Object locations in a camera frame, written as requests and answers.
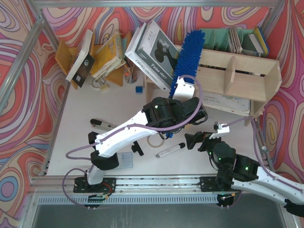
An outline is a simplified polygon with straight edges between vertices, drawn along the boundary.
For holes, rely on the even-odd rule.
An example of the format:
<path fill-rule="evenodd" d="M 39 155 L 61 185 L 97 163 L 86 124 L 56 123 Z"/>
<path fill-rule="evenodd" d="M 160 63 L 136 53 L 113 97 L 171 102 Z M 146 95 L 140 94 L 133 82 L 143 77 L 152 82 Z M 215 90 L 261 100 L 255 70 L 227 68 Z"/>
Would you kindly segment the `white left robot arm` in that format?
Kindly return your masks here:
<path fill-rule="evenodd" d="M 100 184 L 108 170 L 119 165 L 117 152 L 154 134 L 177 133 L 188 124 L 207 121 L 208 114 L 198 97 L 187 101 L 157 97 L 143 106 L 134 117 L 104 134 L 89 134 L 95 151 L 91 153 L 91 168 L 87 171 L 89 185 Z"/>

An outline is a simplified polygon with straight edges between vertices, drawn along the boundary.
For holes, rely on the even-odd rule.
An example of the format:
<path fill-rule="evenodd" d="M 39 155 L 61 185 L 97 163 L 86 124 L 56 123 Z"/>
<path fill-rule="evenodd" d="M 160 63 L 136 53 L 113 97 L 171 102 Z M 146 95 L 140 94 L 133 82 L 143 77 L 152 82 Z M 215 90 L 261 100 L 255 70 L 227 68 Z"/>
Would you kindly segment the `blue microfibre duster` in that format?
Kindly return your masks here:
<path fill-rule="evenodd" d="M 201 52 L 204 47 L 205 42 L 205 33 L 201 30 L 193 30 L 189 32 L 185 40 L 181 46 L 180 54 L 177 59 L 177 65 L 173 71 L 173 80 L 171 87 L 175 84 L 177 77 L 181 76 L 182 78 L 189 78 L 189 82 L 194 82 L 196 84 L 196 75 L 198 70 L 198 65 L 201 57 Z M 199 86 L 199 101 L 202 102 L 202 91 L 201 86 Z M 170 98 L 170 92 L 169 96 L 167 98 L 170 107 L 172 106 L 172 98 Z M 188 122 L 195 116 L 195 114 L 198 112 L 200 105 L 196 108 L 194 113 L 186 119 L 183 123 L 183 125 L 179 126 L 178 128 L 175 128 L 173 130 L 169 130 L 165 133 L 165 138 L 171 138 L 175 133 L 179 132 L 184 126 L 188 124 Z"/>

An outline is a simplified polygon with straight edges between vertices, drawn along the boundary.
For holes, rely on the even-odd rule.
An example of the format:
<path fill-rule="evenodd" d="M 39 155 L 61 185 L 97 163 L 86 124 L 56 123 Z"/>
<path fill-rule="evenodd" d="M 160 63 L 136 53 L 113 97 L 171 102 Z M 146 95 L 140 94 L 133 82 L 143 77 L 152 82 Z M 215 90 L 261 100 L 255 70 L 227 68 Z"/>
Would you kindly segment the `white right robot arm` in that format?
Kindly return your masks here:
<path fill-rule="evenodd" d="M 287 212 L 303 217 L 304 186 L 284 178 L 247 156 L 237 154 L 221 138 L 212 138 L 208 132 L 185 134 L 187 148 L 201 143 L 199 152 L 207 152 L 211 165 L 216 169 L 214 177 L 201 177 L 202 192 L 248 191 L 282 205 Z"/>

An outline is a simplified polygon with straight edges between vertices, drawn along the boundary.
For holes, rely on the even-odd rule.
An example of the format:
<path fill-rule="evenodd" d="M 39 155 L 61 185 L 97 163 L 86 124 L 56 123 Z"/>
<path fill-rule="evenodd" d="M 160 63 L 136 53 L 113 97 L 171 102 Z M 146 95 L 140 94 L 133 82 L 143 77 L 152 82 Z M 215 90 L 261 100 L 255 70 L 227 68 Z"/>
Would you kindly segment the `black T-shaped plastic piece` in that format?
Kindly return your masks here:
<path fill-rule="evenodd" d="M 140 156 L 144 156 L 144 153 L 137 141 L 133 142 L 131 149 L 134 153 L 138 153 Z"/>

